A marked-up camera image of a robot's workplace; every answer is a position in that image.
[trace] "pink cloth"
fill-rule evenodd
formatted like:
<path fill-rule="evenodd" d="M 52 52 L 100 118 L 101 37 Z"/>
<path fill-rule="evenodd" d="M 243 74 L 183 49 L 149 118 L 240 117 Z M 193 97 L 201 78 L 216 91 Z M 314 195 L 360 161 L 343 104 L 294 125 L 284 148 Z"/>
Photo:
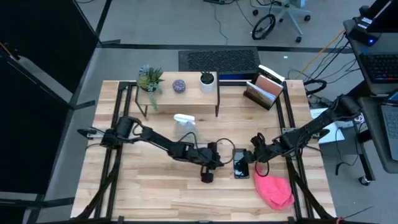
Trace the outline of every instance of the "pink cloth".
<path fill-rule="evenodd" d="M 254 184 L 260 197 L 275 210 L 283 210 L 294 203 L 292 189 L 285 178 L 260 177 L 255 173 Z"/>

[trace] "wooden tabletop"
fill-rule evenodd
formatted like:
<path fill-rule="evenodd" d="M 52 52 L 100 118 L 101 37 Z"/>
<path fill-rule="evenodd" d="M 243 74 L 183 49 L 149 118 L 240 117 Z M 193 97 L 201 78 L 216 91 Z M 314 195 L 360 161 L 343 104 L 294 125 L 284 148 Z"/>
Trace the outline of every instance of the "wooden tabletop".
<path fill-rule="evenodd" d="M 109 128 L 112 120 L 118 81 L 105 81 L 101 89 L 93 126 Z M 305 90 L 301 80 L 288 80 L 290 101 L 295 123 L 303 126 L 311 120 Z M 244 86 L 220 87 L 220 113 L 214 117 L 213 106 L 159 106 L 148 120 L 137 106 L 130 104 L 130 116 L 141 119 L 143 125 L 174 141 L 187 131 L 174 120 L 175 113 L 196 117 L 195 125 L 199 143 L 206 144 L 219 138 L 229 138 L 237 148 L 253 150 L 250 139 L 257 132 L 263 133 L 267 143 L 280 135 L 276 106 L 269 111 L 243 97 Z M 288 124 L 284 98 L 281 97 L 284 118 Z M 86 152 L 71 217 L 77 216 L 96 193 L 106 149 L 93 146 Z M 231 158 L 231 146 L 221 142 L 218 151 L 222 161 Z M 278 156 L 270 162 L 270 175 L 288 178 L 285 159 Z M 335 215 L 332 197 L 320 152 L 305 148 L 303 163 L 308 186 L 317 200 L 331 215 Z M 293 206 L 285 210 L 273 210 L 258 196 L 254 189 L 254 167 L 250 179 L 235 179 L 232 163 L 217 168 L 214 181 L 205 184 L 200 180 L 200 166 L 171 159 L 155 146 L 137 142 L 125 144 L 118 187 L 113 210 L 113 220 L 119 215 L 125 220 L 214 220 L 214 221 L 286 221 L 295 216 Z M 303 216 L 306 216 L 301 191 L 298 188 Z M 106 193 L 102 214 L 108 202 Z"/>
<path fill-rule="evenodd" d="M 200 90 L 200 72 L 164 72 L 159 83 L 163 94 L 154 92 L 154 98 L 158 105 L 217 105 L 217 88 L 211 93 Z M 173 89 L 175 80 L 184 80 L 186 89 L 183 93 L 176 93 Z M 140 105 L 151 105 L 149 93 L 144 90 L 138 91 L 138 103 Z"/>

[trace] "chair wheel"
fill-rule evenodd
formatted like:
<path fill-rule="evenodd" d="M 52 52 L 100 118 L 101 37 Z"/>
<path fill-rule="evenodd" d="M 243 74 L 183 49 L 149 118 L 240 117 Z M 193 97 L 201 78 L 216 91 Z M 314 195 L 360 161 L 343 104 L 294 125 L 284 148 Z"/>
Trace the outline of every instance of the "chair wheel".
<path fill-rule="evenodd" d="M 359 183 L 361 183 L 363 186 L 369 186 L 371 184 L 370 181 L 366 179 L 365 176 L 358 178 Z"/>

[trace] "potted succulent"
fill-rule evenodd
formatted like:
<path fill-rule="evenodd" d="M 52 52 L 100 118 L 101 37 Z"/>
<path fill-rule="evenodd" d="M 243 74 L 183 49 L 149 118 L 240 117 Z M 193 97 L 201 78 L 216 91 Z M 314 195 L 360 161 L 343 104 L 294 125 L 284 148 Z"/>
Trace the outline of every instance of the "potted succulent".
<path fill-rule="evenodd" d="M 210 72 L 201 72 L 200 89 L 204 93 L 212 92 L 216 87 L 216 77 Z"/>
<path fill-rule="evenodd" d="M 162 94 L 159 82 L 163 81 L 160 79 L 163 71 L 161 68 L 154 69 L 149 65 L 144 65 L 139 69 L 138 86 L 149 93 L 149 99 L 152 106 L 157 111 L 157 103 L 155 100 L 154 92 L 158 90 L 159 94 Z"/>

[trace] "gray floor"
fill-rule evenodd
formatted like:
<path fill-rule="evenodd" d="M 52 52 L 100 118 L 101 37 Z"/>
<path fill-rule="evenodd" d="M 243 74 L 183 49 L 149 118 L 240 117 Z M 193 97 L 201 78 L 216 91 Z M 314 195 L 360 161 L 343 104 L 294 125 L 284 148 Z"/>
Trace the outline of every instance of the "gray floor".
<path fill-rule="evenodd" d="M 370 0 L 308 0 L 306 9 L 313 11 L 312 20 L 306 23 L 302 17 L 298 17 L 304 31 L 303 41 L 299 45 L 294 42 L 297 34 L 288 18 L 285 18 L 283 23 L 277 24 L 266 40 L 256 42 L 250 37 L 251 26 L 244 20 L 236 4 L 216 8 L 217 18 L 223 25 L 224 34 L 229 38 L 229 45 L 324 47 L 343 28 L 343 20 L 357 15 L 361 5 L 371 3 Z M 93 27 L 96 27 L 98 23 L 104 4 L 105 0 L 80 4 Z M 251 15 L 252 8 L 249 1 L 240 0 L 239 4 L 248 19 L 255 23 L 258 17 Z M 100 38 L 102 41 L 121 39 L 121 42 L 125 44 L 222 45 L 225 40 L 218 33 L 218 24 L 213 18 L 213 10 L 214 8 L 209 3 L 201 0 L 114 0 Z M 96 49 L 87 71 L 79 102 L 98 99 L 103 80 L 135 79 L 139 67 L 143 64 L 162 67 L 165 71 L 177 71 L 177 55 L 178 50 Z M 290 69 L 303 69 L 316 54 L 259 52 L 259 56 L 263 65 L 287 77 Z M 340 55 L 321 77 L 338 70 L 352 59 L 354 56 L 351 54 Z M 313 71 L 318 63 L 319 60 L 315 61 L 307 72 Z M 340 72 L 327 80 L 333 81 L 342 74 L 343 72 Z M 291 78 L 296 75 L 297 72 L 292 72 Z M 318 95 L 333 100 L 339 94 L 350 91 L 361 80 L 363 77 L 360 72 L 350 73 L 336 83 L 328 85 L 327 89 Z M 92 107 L 77 111 L 73 115 L 62 154 L 55 168 L 54 178 L 50 183 L 47 199 L 75 195 L 86 145 L 86 140 L 79 136 L 76 130 L 90 126 L 94 113 L 95 109 Z M 343 154 L 352 154 L 354 151 L 354 141 L 351 137 L 347 134 L 347 141 L 341 143 L 340 148 Z M 372 142 L 367 142 L 365 148 L 376 176 L 376 181 L 369 187 L 364 187 L 357 181 L 357 178 L 363 175 L 359 161 L 353 167 L 343 166 L 340 169 L 340 175 L 336 176 L 334 174 L 337 162 L 335 144 L 322 146 L 323 160 L 336 212 L 344 217 L 373 206 L 349 220 L 395 223 L 394 221 L 398 219 L 398 214 L 395 212 L 398 204 L 398 189 L 396 188 L 398 175 L 384 172 Z M 354 158 L 355 156 L 344 156 L 346 161 L 353 161 Z M 71 209 L 71 206 L 67 206 L 42 210 L 39 220 L 41 222 L 65 220 L 70 216 Z"/>

